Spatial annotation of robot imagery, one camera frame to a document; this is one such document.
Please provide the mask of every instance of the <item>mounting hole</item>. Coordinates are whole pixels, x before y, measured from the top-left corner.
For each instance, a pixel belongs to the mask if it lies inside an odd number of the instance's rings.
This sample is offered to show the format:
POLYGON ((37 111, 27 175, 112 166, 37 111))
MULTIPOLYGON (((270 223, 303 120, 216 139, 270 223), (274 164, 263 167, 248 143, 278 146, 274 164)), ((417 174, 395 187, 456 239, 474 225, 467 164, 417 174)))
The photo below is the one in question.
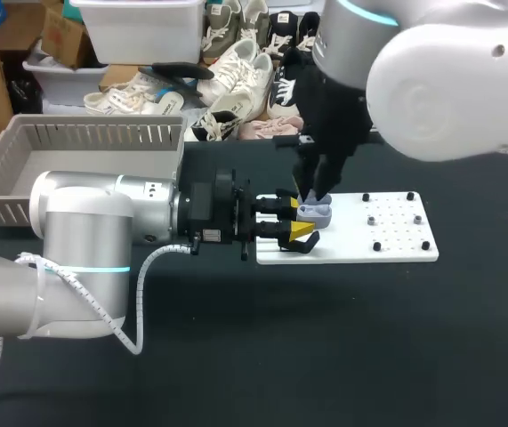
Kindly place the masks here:
POLYGON ((504 55, 504 45, 498 44, 495 46, 491 54, 493 55, 493 58, 501 58, 504 55))

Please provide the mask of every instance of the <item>sneaker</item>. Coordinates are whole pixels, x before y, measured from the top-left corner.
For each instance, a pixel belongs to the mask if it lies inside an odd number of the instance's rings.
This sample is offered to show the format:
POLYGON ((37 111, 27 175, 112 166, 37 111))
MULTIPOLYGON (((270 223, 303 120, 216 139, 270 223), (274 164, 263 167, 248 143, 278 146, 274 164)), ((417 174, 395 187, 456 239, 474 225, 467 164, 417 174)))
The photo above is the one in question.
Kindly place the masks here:
POLYGON ((238 0, 223 0, 222 4, 206 7, 208 28, 202 37, 202 59, 210 65, 236 43, 242 6, 238 0))
POLYGON ((265 0, 249 0, 239 22, 238 40, 251 38, 260 48, 267 46, 270 13, 265 0))
POLYGON ((268 116, 270 118, 299 116, 293 90, 295 79, 301 75, 304 64, 303 54, 295 48, 289 49, 283 56, 273 77, 268 99, 268 116))
POLYGON ((210 80, 200 80, 197 90, 202 93, 202 102, 213 105, 218 98, 234 88, 243 72, 243 62, 252 62, 257 56, 257 43, 244 38, 232 45, 218 61, 208 69, 214 73, 210 80))
POLYGON ((260 54, 251 64, 244 63, 244 72, 232 89, 232 93, 245 91, 252 96, 253 107, 246 121, 254 120, 265 109, 272 76, 273 64, 267 53, 260 54))
POLYGON ((240 140, 262 140, 278 135, 297 135, 303 128, 303 119, 299 116, 280 117, 266 122, 254 120, 239 127, 240 140))
POLYGON ((160 90, 164 89, 166 86, 167 85, 160 80, 137 71, 133 78, 128 82, 117 83, 111 85, 109 88, 117 89, 118 91, 125 93, 139 92, 154 95, 160 90))
POLYGON ((169 116, 178 114, 184 99, 176 92, 166 93, 158 103, 154 95, 141 92, 122 92, 111 88, 105 93, 88 93, 84 97, 85 110, 93 115, 145 114, 169 116))
POLYGON ((270 15, 270 41, 263 51, 271 56, 276 66, 287 49, 297 46, 297 21, 297 15, 292 12, 270 15))
POLYGON ((321 18, 316 12, 307 12, 303 15, 301 23, 299 24, 299 44, 297 49, 301 52, 308 52, 309 57, 312 58, 310 53, 313 51, 315 44, 315 36, 319 29, 321 18))
POLYGON ((184 133, 185 141, 223 141, 246 120, 253 103, 247 92, 228 93, 184 133))

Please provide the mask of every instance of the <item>white plastic bin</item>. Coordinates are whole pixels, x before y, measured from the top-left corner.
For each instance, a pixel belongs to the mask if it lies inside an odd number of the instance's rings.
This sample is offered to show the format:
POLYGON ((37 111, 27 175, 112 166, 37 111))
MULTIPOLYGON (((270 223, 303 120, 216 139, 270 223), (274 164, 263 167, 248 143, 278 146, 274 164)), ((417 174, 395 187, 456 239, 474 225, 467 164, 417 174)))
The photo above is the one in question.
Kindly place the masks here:
POLYGON ((42 87, 44 98, 54 105, 84 106, 84 96, 99 92, 99 84, 108 70, 104 68, 55 68, 38 65, 42 57, 31 55, 22 62, 22 67, 30 71, 42 87))
POLYGON ((70 0, 104 64, 149 65, 200 58, 204 0, 70 0))

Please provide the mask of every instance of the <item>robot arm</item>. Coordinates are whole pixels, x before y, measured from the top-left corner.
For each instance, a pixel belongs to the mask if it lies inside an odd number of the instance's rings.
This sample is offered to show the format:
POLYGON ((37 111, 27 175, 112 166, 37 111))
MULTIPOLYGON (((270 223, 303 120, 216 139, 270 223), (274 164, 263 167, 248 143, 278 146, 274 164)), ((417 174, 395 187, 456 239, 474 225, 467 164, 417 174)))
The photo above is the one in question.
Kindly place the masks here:
POLYGON ((314 140, 294 170, 302 197, 338 183, 372 122, 423 161, 508 149, 508 0, 328 0, 313 59, 295 87, 314 140))

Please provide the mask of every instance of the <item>gray sneaker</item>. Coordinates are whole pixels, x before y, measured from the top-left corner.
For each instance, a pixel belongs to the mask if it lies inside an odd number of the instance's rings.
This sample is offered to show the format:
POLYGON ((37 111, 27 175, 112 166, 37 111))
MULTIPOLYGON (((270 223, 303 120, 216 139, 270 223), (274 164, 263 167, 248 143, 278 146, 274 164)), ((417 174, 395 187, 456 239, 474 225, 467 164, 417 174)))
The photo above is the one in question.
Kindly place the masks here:
POLYGON ((238 40, 251 38, 260 48, 268 44, 270 13, 265 0, 250 0, 239 22, 238 40))
POLYGON ((238 0, 223 0, 206 8, 208 27, 202 37, 202 59, 208 65, 215 62, 236 43, 242 6, 238 0))

